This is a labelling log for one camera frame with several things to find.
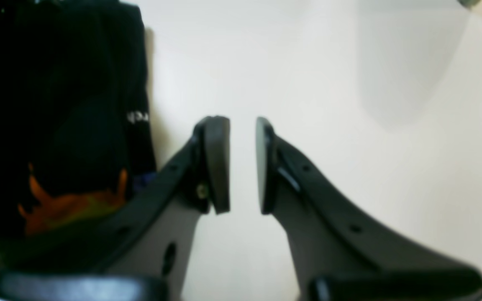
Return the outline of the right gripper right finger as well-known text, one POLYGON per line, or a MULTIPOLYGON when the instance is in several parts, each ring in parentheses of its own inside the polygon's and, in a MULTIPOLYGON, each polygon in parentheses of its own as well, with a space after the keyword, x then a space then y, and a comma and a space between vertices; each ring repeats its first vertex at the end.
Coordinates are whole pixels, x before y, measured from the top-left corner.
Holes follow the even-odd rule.
POLYGON ((256 121, 259 200, 287 235, 301 301, 481 301, 482 273, 348 200, 268 119, 256 121))

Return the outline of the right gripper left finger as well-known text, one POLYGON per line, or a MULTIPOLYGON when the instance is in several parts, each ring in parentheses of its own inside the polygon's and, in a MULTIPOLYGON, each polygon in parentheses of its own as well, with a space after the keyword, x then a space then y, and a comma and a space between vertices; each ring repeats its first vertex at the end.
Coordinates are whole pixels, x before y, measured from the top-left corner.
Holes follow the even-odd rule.
POLYGON ((203 118, 121 210, 0 271, 0 301, 179 301, 197 223, 230 210, 230 120, 203 118))

